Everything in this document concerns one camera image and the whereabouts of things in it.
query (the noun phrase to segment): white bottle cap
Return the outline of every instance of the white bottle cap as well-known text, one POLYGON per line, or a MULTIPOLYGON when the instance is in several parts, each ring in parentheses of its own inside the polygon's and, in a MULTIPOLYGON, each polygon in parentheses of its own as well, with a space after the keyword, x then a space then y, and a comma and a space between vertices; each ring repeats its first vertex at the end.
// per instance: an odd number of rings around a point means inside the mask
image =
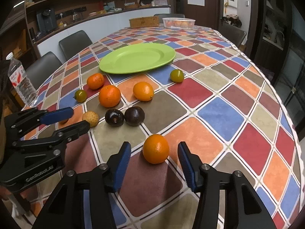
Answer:
POLYGON ((13 53, 9 53, 6 57, 6 60, 11 60, 14 57, 13 53))

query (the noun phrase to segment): chair backrest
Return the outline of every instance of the chair backrest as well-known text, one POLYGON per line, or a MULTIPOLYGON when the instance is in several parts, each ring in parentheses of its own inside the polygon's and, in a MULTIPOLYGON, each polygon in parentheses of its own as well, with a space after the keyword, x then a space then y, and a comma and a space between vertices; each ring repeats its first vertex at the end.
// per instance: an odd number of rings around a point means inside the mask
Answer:
POLYGON ((220 25, 219 32, 237 47, 240 47, 247 35, 244 30, 225 22, 220 25))
POLYGON ((91 44, 91 39, 83 30, 73 33, 59 42, 59 46, 63 51, 66 60, 71 59, 91 44))
POLYGON ((163 23, 163 18, 185 18, 184 14, 155 14, 159 16, 159 23, 163 23))
POLYGON ((53 52, 48 52, 27 68, 26 74, 37 90, 48 77, 61 67, 61 61, 53 52))

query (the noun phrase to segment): water bottle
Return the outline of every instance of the water bottle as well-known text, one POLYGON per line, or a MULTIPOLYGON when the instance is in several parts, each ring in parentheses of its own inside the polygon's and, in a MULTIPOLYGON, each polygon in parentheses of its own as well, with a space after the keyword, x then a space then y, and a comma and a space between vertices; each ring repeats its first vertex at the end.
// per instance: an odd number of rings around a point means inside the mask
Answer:
POLYGON ((23 102, 27 106, 33 107, 38 100, 37 92, 30 79, 27 77, 21 62, 17 59, 14 59, 12 52, 7 55, 6 59, 11 60, 7 74, 12 82, 13 87, 23 102))

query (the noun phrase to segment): checkered tablecloth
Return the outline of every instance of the checkered tablecloth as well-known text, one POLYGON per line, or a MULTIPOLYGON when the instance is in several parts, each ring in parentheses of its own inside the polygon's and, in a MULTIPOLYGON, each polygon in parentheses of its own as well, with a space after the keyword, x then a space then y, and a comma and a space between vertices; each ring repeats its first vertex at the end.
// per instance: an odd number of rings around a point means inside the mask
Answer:
MULTIPOLYGON (((217 31, 205 27, 171 30, 163 26, 120 30, 62 65, 38 93, 39 109, 74 109, 66 125, 80 121, 89 110, 99 114, 100 122, 68 144, 63 171, 32 188, 32 210, 36 215, 67 170, 92 170, 117 153, 123 141, 132 145, 132 157, 120 192, 110 195, 118 228, 192 228, 199 196, 185 183, 177 158, 180 141, 186 141, 192 153, 219 171, 241 170, 278 229, 287 228, 301 209, 304 166, 292 121, 259 69, 217 31), (104 73, 105 84, 121 90, 117 109, 139 106, 145 112, 145 121, 138 127, 126 123, 110 127, 104 119, 107 109, 99 104, 99 90, 90 90, 87 78, 100 72, 98 61, 108 53, 144 42, 167 44, 175 49, 176 57, 170 64, 146 73, 104 73), (181 84, 169 79, 174 69, 185 74, 181 84), (140 102, 133 96, 133 86, 139 81, 154 88, 151 102, 140 102), (87 91, 85 103, 73 99, 78 89, 87 91), (141 153, 143 142, 154 133, 162 134, 170 145, 168 159, 159 165, 147 163, 141 153)), ((25 139, 50 136, 60 127, 41 125, 25 139)), ((84 197, 88 201, 88 192, 84 197)), ((218 228, 223 228, 224 202, 221 192, 218 228)))

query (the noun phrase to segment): oval plate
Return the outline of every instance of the oval plate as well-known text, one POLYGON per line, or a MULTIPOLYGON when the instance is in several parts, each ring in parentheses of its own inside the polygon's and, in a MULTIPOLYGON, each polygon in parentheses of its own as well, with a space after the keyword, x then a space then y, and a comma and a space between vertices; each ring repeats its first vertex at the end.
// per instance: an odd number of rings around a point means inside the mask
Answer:
POLYGON ((119 48, 100 61, 100 69, 110 74, 129 74, 158 68, 172 61, 176 51, 157 43, 140 43, 119 48))

